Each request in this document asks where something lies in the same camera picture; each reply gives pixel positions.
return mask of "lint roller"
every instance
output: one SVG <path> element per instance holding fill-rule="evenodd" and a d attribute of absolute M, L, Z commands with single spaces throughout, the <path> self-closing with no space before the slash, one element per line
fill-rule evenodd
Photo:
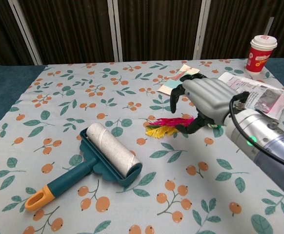
<path fill-rule="evenodd" d="M 142 163 L 100 123 L 91 124 L 80 136 L 84 162 L 33 194 L 25 203 L 26 210 L 35 211 L 46 205 L 92 171 L 123 187 L 140 174 Z"/>

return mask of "floral tablecloth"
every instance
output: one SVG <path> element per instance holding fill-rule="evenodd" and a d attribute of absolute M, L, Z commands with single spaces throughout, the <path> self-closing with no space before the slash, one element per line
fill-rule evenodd
<path fill-rule="evenodd" d="M 266 69 L 248 75 L 245 59 L 49 65 L 0 121 L 0 234 L 284 233 L 283 191 L 224 128 L 145 134 L 155 118 L 196 116 L 186 97 L 172 114 L 156 92 L 183 63 L 210 78 L 229 71 L 282 87 Z M 141 175 L 125 189 L 89 175 L 41 210 L 24 210 L 82 162 L 79 132 L 93 122 L 136 154 Z"/>

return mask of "yellow feather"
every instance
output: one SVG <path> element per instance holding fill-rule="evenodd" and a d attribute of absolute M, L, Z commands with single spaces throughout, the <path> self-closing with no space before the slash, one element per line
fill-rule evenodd
<path fill-rule="evenodd" d="M 162 126 L 156 129 L 151 129 L 149 127 L 146 127 L 146 134 L 154 138 L 163 138 L 165 134 L 167 134 L 167 136 L 171 136 L 177 132 L 178 130 L 175 127 L 170 127 L 170 126 Z"/>

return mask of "coffee cup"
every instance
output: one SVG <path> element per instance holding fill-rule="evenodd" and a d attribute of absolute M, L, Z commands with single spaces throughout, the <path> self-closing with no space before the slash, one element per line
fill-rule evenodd
<path fill-rule="evenodd" d="M 278 43 L 276 38 L 272 36 L 258 35 L 251 40 L 250 45 L 246 71 L 251 75 L 257 75 L 263 69 Z"/>

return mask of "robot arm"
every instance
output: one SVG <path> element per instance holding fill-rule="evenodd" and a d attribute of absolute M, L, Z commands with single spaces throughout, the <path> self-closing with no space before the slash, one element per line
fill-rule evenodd
<path fill-rule="evenodd" d="M 191 134 L 208 124 L 226 126 L 227 137 L 284 191 L 284 131 L 278 123 L 245 109 L 248 93 L 238 95 L 218 79 L 194 74 L 181 81 L 183 84 L 172 90 L 171 111 L 176 111 L 179 96 L 186 95 L 196 106 L 198 117 L 188 127 L 176 128 Z"/>

